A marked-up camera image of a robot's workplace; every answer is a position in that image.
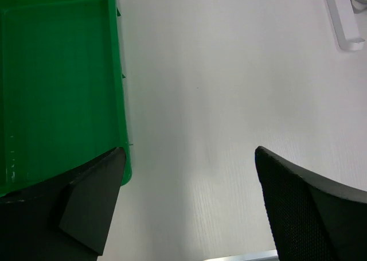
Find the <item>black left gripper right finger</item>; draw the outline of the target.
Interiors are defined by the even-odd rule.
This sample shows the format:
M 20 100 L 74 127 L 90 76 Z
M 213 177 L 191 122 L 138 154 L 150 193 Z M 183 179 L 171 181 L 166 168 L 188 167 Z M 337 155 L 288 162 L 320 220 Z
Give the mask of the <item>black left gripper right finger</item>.
M 366 191 L 263 146 L 255 165 L 279 260 L 366 260 Z

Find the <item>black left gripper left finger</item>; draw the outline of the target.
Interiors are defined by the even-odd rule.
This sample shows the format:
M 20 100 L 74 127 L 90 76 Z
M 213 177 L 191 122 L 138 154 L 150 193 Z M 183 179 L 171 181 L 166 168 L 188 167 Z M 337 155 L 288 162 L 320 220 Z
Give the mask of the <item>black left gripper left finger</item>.
M 97 260 L 104 252 L 126 153 L 116 147 L 1 197 L 1 260 Z

